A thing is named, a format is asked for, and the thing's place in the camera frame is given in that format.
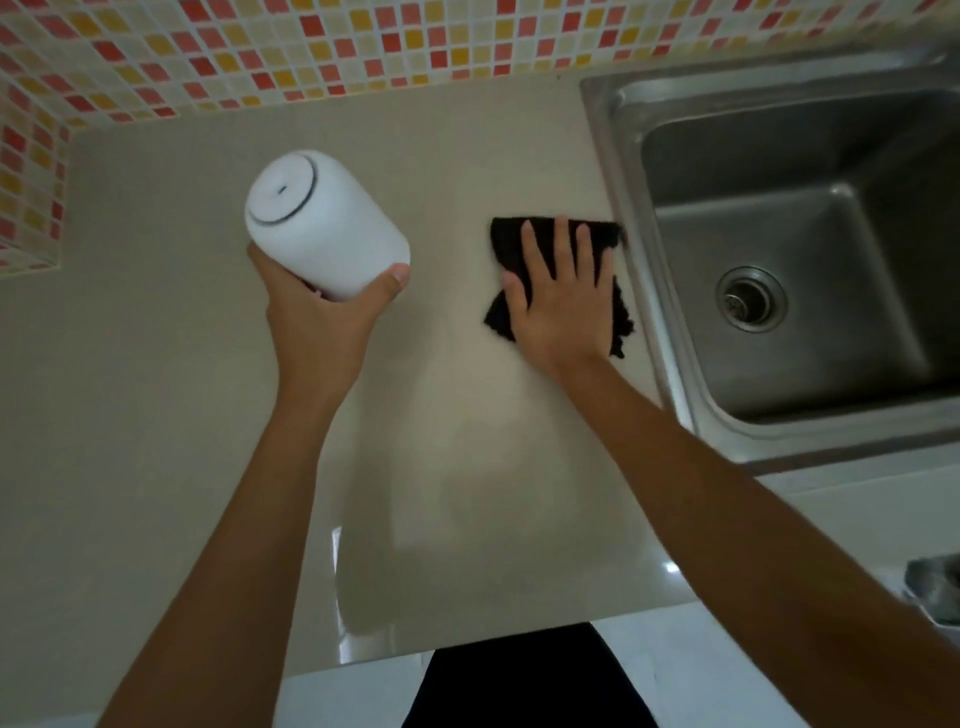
beige countertop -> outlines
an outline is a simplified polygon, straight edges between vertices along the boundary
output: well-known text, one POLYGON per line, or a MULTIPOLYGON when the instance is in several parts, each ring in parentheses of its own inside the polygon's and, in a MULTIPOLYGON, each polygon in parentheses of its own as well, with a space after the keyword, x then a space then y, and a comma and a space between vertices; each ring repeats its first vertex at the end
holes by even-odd
MULTIPOLYGON (((276 385, 241 210, 295 148, 354 173, 409 238, 413 276, 324 448, 288 673, 694 598, 569 403, 482 324, 494 215, 611 218, 575 76, 73 146, 64 269, 0 285, 0 723, 101 707, 219 518, 276 385)), ((626 351, 654 397, 642 335, 626 351)), ((896 477, 791 498, 865 563, 948 550, 960 458, 937 457, 909 498, 896 477)), ((832 473, 812 477, 865 477, 832 473)))

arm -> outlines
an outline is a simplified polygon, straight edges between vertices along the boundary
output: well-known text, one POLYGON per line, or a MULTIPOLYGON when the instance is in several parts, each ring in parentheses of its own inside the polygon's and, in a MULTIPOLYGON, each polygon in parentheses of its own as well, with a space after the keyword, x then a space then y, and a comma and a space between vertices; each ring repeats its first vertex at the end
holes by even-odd
POLYGON ((112 726, 269 726, 283 672, 317 461, 360 374, 394 266, 349 303, 309 291, 254 245, 270 296, 276 407, 227 510, 100 719, 112 726))
POLYGON ((811 726, 956 724, 960 653, 766 488, 636 392, 607 354, 612 251, 556 225, 557 278, 504 274, 524 355, 557 381, 623 472, 663 546, 731 637, 811 726))

sink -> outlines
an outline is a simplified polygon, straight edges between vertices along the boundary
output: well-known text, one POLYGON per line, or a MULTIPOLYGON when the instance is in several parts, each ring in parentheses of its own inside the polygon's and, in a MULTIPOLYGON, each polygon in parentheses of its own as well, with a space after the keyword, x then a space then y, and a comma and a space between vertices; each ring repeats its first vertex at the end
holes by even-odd
POLYGON ((754 473, 960 438, 960 64, 844 48, 587 79, 660 392, 754 473))

hand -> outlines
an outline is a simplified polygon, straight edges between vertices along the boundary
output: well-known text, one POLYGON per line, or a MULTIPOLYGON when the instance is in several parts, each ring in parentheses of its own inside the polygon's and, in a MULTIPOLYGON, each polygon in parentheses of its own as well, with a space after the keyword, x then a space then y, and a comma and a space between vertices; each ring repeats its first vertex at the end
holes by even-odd
POLYGON ((603 252, 600 276, 594 278, 593 247, 586 225, 577 228, 577 265, 573 264, 569 223, 553 224, 553 279, 543 261, 534 228, 527 220, 520 229, 523 259, 533 282, 533 303, 527 306, 523 283, 503 272, 503 289, 510 322, 520 351, 531 364, 563 385, 565 374, 583 363, 607 360, 613 337, 613 250, 603 252))
POLYGON ((267 323, 279 366, 278 403, 339 407, 363 367, 377 317, 406 285, 410 266, 392 265, 346 303, 321 298, 253 243, 253 266, 267 287, 267 323))

sink drain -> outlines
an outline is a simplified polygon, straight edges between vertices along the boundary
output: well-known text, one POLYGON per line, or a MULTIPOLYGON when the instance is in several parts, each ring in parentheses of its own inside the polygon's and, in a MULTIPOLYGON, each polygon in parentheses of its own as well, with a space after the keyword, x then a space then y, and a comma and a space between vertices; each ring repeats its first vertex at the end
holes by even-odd
POLYGON ((750 333, 769 331, 786 315, 786 293, 759 268, 734 268, 717 284, 717 305, 724 318, 750 333))

